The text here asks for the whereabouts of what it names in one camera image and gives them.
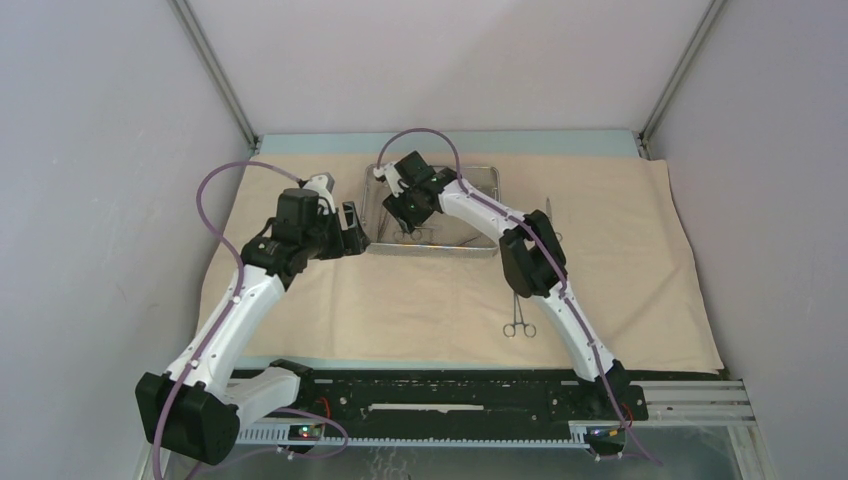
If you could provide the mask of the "metal mesh instrument tray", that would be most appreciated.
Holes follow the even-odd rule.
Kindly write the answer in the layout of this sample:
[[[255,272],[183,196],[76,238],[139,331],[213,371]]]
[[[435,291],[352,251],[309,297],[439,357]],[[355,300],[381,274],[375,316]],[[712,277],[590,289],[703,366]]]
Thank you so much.
[[[473,243],[456,246],[471,236],[482,234],[475,227],[451,216],[434,213],[418,228],[431,228],[433,238],[429,244],[399,244],[393,241],[392,233],[400,229],[398,222],[383,206],[383,200],[391,194],[388,185],[378,181],[373,174],[375,166],[365,169],[363,200],[360,220],[366,235],[371,240],[369,254],[418,256],[418,257],[462,257],[487,258],[498,253],[497,243],[484,235]]]

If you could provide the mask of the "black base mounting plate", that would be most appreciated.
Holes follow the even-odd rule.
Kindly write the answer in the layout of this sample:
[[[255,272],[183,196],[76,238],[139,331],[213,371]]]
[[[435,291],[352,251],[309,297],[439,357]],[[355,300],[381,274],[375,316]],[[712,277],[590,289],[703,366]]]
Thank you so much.
[[[567,441],[579,423],[649,417],[643,389],[609,397],[571,370],[314,370],[293,406],[353,440]]]

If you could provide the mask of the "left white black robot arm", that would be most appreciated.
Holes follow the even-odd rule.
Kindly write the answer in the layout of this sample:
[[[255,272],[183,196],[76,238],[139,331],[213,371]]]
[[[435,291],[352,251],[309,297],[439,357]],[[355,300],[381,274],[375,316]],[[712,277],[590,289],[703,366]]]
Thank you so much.
[[[327,192],[284,190],[275,216],[239,251],[208,322],[164,373],[146,373],[137,383],[151,445],[216,465],[241,431],[268,414],[311,412],[316,390],[302,380],[308,372],[302,365],[276,361],[236,385],[230,379],[261,321],[310,261],[360,255],[368,245],[354,203],[335,206]]]

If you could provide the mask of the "aluminium frame rail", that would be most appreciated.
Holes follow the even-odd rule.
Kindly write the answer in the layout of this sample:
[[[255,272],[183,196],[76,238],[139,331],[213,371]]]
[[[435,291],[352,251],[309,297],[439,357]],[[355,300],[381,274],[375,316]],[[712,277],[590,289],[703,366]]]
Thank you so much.
[[[240,445],[622,449],[627,428],[742,427],[755,416],[739,381],[639,376],[619,407],[567,371],[322,371],[295,408],[332,425],[272,413]]]

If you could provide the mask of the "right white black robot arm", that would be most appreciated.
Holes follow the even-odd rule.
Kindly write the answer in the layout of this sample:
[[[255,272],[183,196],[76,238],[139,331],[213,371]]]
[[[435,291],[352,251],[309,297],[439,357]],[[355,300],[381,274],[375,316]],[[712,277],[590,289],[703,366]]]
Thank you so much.
[[[496,242],[507,284],[516,295],[536,302],[559,332],[573,370],[586,385],[581,392],[585,411],[606,418],[620,407],[630,376],[580,307],[564,251],[545,212],[509,208],[466,182],[459,172],[436,170],[416,151],[377,166],[374,176],[389,186],[383,207],[405,233],[439,213]]]

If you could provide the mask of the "beige wrapping cloth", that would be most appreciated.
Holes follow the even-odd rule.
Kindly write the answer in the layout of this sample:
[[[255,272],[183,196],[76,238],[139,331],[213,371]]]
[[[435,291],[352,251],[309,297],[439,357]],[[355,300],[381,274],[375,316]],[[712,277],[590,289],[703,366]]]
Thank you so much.
[[[471,154],[461,165],[465,177],[476,166],[495,168],[507,206],[551,210],[576,298],[626,368],[722,368],[664,162]],[[556,329],[530,301],[522,304],[530,335],[504,335],[513,303],[496,256],[369,249],[309,264],[263,318],[242,357],[353,367],[569,367]]]

